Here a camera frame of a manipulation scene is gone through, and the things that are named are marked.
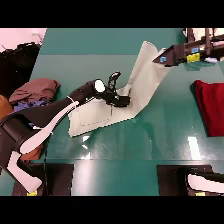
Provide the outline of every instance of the yellow label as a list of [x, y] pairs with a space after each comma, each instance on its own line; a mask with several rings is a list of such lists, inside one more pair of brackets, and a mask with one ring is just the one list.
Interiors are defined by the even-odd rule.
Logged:
[[30, 194], [27, 193], [27, 196], [37, 196], [37, 191], [31, 192]]
[[195, 61], [200, 61], [200, 53], [197, 54], [191, 54], [187, 56], [187, 62], [195, 62]]
[[195, 193], [196, 196], [205, 196], [205, 192], [198, 192], [198, 193]]

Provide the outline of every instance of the green table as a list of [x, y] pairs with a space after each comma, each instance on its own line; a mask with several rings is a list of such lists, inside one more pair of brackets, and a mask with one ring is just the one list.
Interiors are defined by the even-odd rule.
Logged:
[[[106, 82], [118, 70], [118, 87], [123, 87], [142, 41], [169, 47], [184, 41], [180, 30], [48, 29], [31, 79], [59, 81], [56, 100], [89, 80]], [[193, 67], [173, 68], [135, 119], [74, 138], [68, 135], [68, 118], [60, 123], [48, 145], [48, 162], [74, 163], [72, 195], [158, 195], [157, 164], [211, 164], [224, 173], [224, 138], [206, 136], [190, 89], [196, 79], [224, 81], [223, 73], [219, 66]], [[83, 142], [83, 136], [90, 137]], [[191, 161], [198, 157], [189, 137], [196, 139], [201, 161]]]

